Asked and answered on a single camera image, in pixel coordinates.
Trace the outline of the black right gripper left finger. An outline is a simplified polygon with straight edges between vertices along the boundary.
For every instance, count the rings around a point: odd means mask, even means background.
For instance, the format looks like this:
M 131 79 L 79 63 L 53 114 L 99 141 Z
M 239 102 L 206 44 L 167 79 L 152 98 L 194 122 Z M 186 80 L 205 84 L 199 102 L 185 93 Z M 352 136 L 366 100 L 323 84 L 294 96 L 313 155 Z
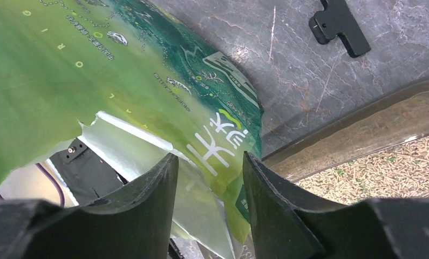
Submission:
M 0 200 L 0 258 L 166 258 L 178 168 L 167 154 L 85 206 Z

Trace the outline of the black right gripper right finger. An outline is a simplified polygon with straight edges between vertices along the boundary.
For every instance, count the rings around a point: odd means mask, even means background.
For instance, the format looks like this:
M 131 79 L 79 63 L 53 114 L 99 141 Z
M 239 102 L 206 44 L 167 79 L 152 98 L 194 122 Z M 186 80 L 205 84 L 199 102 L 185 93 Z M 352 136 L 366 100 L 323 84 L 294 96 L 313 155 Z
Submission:
M 280 177 L 249 152 L 243 179 L 257 258 L 429 258 L 429 199 L 344 205 Z

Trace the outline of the brown translucent litter box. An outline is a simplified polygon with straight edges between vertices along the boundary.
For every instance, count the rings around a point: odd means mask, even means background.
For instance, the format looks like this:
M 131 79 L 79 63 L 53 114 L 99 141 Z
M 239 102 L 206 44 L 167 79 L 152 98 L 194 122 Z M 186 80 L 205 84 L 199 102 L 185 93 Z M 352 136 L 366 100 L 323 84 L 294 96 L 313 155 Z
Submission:
M 429 198 L 429 78 L 413 82 L 264 158 L 326 199 Z

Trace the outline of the green cat litter bag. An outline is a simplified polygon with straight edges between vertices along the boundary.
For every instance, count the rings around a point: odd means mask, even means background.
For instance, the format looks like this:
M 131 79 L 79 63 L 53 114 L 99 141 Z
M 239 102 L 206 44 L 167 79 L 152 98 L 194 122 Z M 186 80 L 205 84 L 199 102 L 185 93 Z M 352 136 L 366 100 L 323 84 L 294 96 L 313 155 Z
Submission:
M 172 153 L 172 235 L 239 258 L 262 113 L 229 58 L 150 1 L 0 1 L 0 185 L 76 138 L 128 183 Z

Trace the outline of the black bag clip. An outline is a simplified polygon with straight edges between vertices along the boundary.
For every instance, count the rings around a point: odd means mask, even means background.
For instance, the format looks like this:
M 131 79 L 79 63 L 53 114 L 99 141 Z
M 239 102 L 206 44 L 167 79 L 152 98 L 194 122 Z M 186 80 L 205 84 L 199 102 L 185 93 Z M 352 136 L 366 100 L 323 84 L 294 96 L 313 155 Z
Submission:
M 323 10 L 309 19 L 309 28 L 321 45 L 340 38 L 351 58 L 360 57 L 371 50 L 359 24 L 345 0 L 321 0 Z

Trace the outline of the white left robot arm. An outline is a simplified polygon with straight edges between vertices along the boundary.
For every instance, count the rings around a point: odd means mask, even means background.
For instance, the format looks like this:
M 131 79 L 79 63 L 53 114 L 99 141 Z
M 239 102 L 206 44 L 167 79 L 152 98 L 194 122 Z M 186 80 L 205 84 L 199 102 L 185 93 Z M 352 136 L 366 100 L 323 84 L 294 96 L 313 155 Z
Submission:
M 128 184 L 128 180 L 77 138 L 50 160 L 80 206 Z

